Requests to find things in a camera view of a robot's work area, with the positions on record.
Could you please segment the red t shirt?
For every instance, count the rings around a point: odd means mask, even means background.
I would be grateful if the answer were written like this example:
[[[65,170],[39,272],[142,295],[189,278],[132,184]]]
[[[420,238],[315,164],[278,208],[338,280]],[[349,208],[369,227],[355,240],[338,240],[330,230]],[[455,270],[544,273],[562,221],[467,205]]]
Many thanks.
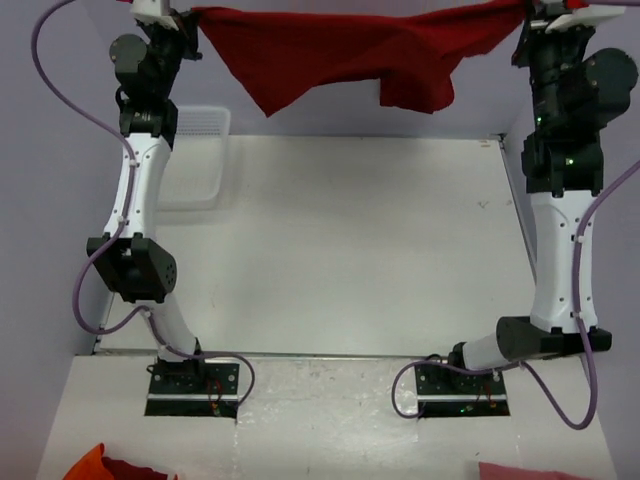
[[[309,90],[376,80],[383,107],[449,107],[451,76],[490,53],[525,19],[522,1],[489,1],[409,17],[247,12],[196,7],[198,24],[266,116]]]

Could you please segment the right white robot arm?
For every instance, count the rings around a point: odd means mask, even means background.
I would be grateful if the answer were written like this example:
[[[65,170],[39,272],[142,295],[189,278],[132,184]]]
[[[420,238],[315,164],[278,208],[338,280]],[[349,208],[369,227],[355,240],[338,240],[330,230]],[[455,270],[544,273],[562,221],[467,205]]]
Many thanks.
[[[585,52],[597,26],[625,10],[547,4],[527,15],[512,63],[528,69],[532,93],[521,164],[536,229],[534,300],[529,315],[502,317],[493,333],[454,347],[446,380],[456,392],[471,391],[483,370],[612,347],[591,288],[594,213],[605,197],[600,133],[629,109],[639,72],[620,49]]]

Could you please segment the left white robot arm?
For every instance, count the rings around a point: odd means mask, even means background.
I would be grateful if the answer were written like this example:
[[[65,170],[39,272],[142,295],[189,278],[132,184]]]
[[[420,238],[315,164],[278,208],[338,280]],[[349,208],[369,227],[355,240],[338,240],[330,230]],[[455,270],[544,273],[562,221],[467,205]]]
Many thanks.
[[[107,288],[133,305],[156,342],[157,359],[174,368],[172,380],[195,393],[208,379],[202,350],[177,305],[175,258],[156,241],[161,181],[173,152],[178,109],[170,98],[183,61],[197,61],[198,20],[171,11],[173,27],[142,24],[145,35],[119,36],[109,49],[119,86],[119,133],[125,144],[118,189],[101,236],[87,254]]]

